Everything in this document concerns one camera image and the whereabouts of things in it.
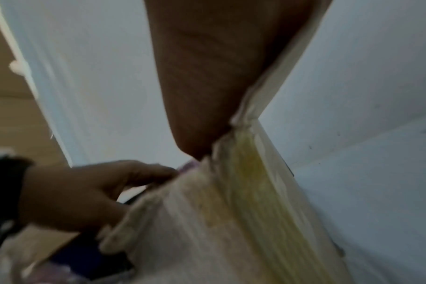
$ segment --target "hand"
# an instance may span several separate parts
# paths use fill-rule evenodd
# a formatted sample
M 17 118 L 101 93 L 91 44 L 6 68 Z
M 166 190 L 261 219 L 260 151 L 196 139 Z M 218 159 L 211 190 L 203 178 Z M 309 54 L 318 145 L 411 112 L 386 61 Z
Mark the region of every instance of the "hand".
M 145 0 L 169 125 L 200 159 L 317 0 Z
M 177 171 L 138 161 L 85 167 L 30 167 L 18 204 L 19 221 L 65 231 L 116 225 L 128 206 L 117 203 L 130 187 L 163 183 Z

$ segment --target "black sleeve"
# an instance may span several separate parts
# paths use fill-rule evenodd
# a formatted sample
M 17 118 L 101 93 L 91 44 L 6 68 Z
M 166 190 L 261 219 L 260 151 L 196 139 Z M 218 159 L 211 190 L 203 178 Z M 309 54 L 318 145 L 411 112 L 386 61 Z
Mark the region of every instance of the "black sleeve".
M 0 246 L 12 233 L 21 227 L 16 224 L 18 201 L 26 169 L 33 162 L 23 158 L 0 159 Z

